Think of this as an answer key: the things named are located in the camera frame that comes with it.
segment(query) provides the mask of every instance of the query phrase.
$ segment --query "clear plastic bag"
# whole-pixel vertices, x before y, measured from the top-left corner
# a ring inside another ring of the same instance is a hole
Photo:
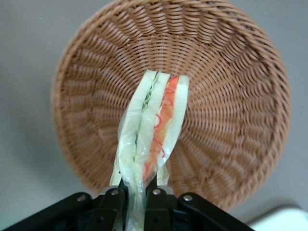
[[[173,81],[172,89],[169,77],[148,70],[119,125],[119,144],[110,184],[118,185],[122,178],[128,187],[128,231],[143,230],[145,188],[154,176],[157,174],[158,185],[168,182],[165,162],[180,134],[189,84],[189,79],[181,76],[176,84]]]

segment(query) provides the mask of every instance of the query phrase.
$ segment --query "wicker basket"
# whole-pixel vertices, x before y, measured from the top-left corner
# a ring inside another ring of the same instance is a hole
[[[68,45],[53,114],[69,163],[99,193],[113,170],[120,118],[146,69],[191,79],[180,139],[167,162],[176,195],[223,209],[253,193],[279,159],[290,87],[273,44],[231,3],[120,0]]]

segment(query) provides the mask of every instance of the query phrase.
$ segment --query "wrapped sandwich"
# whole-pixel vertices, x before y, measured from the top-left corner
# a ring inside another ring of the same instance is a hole
[[[126,230],[142,231],[145,188],[157,174],[166,185],[165,163],[180,135],[189,78],[147,70],[119,125],[118,147],[110,184],[128,187]]]

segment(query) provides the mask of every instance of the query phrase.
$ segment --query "tomato slice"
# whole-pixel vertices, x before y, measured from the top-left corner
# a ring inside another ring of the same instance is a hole
[[[154,127],[154,137],[150,148],[149,159],[144,164],[143,183],[145,185],[148,184],[148,180],[151,179],[155,173],[158,157],[160,155],[162,157],[165,156],[163,143],[166,136],[168,122],[173,117],[175,92],[177,89],[178,81],[178,76],[172,77],[168,81],[163,100],[161,102],[160,113],[156,114],[159,122]]]

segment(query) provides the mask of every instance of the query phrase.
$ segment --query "gray background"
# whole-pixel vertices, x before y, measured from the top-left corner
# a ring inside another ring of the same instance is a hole
[[[79,191],[51,117],[51,83],[80,25],[106,0],[0,1],[0,229]],[[273,174],[230,213],[247,222],[280,205],[308,210],[308,1],[233,0],[269,35],[292,87],[293,117]]]

